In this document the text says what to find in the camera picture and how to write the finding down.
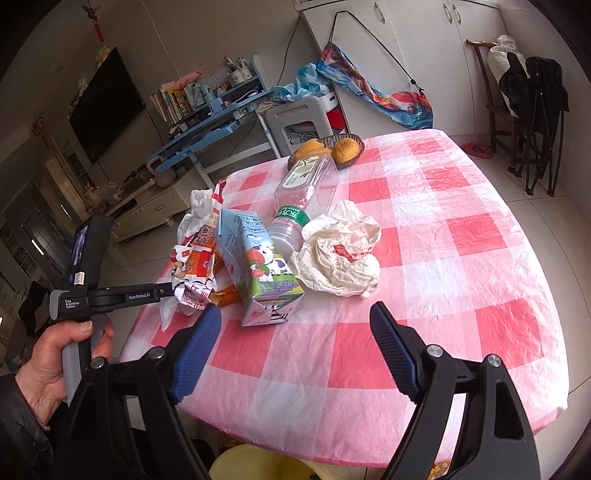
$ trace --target white cabinet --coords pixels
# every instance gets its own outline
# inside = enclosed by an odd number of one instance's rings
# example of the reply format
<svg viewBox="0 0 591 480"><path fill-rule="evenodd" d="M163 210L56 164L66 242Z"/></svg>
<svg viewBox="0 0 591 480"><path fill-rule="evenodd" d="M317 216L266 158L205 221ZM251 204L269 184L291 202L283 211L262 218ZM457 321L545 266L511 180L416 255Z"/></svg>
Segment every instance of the white cabinet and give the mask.
<svg viewBox="0 0 591 480"><path fill-rule="evenodd" d="M377 3L343 0L312 6L320 1L311 2L310 8L302 4L298 9L321 50L329 39L335 14L348 10L390 49L425 89L433 107L435 128L448 135L489 132L482 75L466 39L493 41L505 34L495 4L486 0L448 0L445 3L441 0L381 0ZM339 15L333 41L357 65L361 74L385 93L413 90L393 59L348 14ZM351 133L367 138L404 130L344 90L338 89L338 94Z"/></svg>
<svg viewBox="0 0 591 480"><path fill-rule="evenodd" d="M474 134L470 76L450 7L437 0L387 0L386 9L408 71L433 107L433 127Z"/></svg>
<svg viewBox="0 0 591 480"><path fill-rule="evenodd" d="M503 23L498 7L488 4L477 4L469 0L453 0L448 2L448 5L452 9L453 19L460 33L466 54L468 72L472 84L476 133L487 134L489 132L489 115L485 106L488 102L486 99L486 89L476 52L473 47L466 44L466 40L495 41L499 36L506 34L505 24ZM488 72L494 103L496 105L504 105L501 91L495 87L496 80L486 62L487 52L483 48L481 53Z"/></svg>
<svg viewBox="0 0 591 480"><path fill-rule="evenodd" d="M402 63L402 55L388 14L381 3L368 0L344 0L303 11L304 19L316 39L319 50L326 46L335 15L347 10L355 15L386 45ZM385 93L410 90L408 77L380 44L349 14L339 14L333 42L351 59L361 75ZM379 113L368 103L337 87L339 103L349 132L362 138L375 137L405 129Z"/></svg>

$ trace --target bread roll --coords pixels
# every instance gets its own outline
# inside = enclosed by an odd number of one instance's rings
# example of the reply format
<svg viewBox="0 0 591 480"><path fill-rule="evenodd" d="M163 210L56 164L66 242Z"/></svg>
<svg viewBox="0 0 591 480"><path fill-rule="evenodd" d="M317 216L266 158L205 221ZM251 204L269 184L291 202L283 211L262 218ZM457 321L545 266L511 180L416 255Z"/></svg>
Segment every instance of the bread roll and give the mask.
<svg viewBox="0 0 591 480"><path fill-rule="evenodd" d="M332 156L337 164L348 162L355 158L361 150L359 144L352 138L341 138L332 149Z"/></svg>
<svg viewBox="0 0 591 480"><path fill-rule="evenodd" d="M312 155L320 155L323 153L328 153L330 155L331 150L329 148L309 148L308 150L299 149L293 155L293 162L297 162L298 160L306 157L311 157Z"/></svg>
<svg viewBox="0 0 591 480"><path fill-rule="evenodd" d="M313 138L312 140L308 140L300 145L300 148L297 151L304 151L304 150L319 150L324 148L324 144L318 140L317 138Z"/></svg>

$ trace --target red slipper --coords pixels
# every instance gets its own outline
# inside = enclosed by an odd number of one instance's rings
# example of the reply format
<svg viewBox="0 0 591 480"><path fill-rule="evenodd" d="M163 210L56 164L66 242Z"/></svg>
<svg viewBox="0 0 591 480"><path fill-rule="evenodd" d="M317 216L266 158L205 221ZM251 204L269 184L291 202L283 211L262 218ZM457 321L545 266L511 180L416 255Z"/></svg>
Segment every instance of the red slipper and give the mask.
<svg viewBox="0 0 591 480"><path fill-rule="evenodd" d="M492 158L492 151L486 145L477 145L474 142L461 146L461 149L472 157Z"/></svg>

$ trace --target blue gripper pad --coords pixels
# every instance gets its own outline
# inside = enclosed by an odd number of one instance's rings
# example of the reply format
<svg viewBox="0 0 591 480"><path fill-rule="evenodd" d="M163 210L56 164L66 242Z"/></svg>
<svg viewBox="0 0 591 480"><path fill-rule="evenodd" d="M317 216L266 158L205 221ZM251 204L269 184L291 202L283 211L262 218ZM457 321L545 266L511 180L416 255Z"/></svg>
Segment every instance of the blue gripper pad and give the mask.
<svg viewBox="0 0 591 480"><path fill-rule="evenodd" d="M419 404L423 390L418 383L418 367L410 351L392 325L395 322L382 302L369 310L369 327L398 389Z"/></svg>
<svg viewBox="0 0 591 480"><path fill-rule="evenodd" d="M208 306L193 327L193 334L174 364L170 394L176 403L195 390L222 328L222 313L215 305Z"/></svg>

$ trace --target wooden chair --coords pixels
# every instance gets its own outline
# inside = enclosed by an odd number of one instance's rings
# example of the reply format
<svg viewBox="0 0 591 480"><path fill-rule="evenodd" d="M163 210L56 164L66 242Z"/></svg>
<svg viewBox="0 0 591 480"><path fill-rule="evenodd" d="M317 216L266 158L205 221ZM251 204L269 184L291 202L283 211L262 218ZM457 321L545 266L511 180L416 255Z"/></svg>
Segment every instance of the wooden chair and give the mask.
<svg viewBox="0 0 591 480"><path fill-rule="evenodd" d="M494 105L491 92L491 84L488 79L484 60L480 53L480 48L492 48L496 44L487 41L470 41L466 40L468 45L474 47L478 63L480 64L480 70L482 72L482 78L484 80L484 86L486 88L486 98L488 103L486 109L489 112L489 119L491 123L491 150L496 151L496 146L499 145L503 150L509 154L509 168L511 173L515 173L515 166L517 163L522 163L522 157L518 157L517 154L523 151L524 134L526 133L527 127L519 118L515 118L511 115L505 102L502 105ZM511 125L511 130L497 130L496 129L496 117L499 116L503 120L507 121ZM511 146L509 147L504 142L499 140L498 136L511 136Z"/></svg>

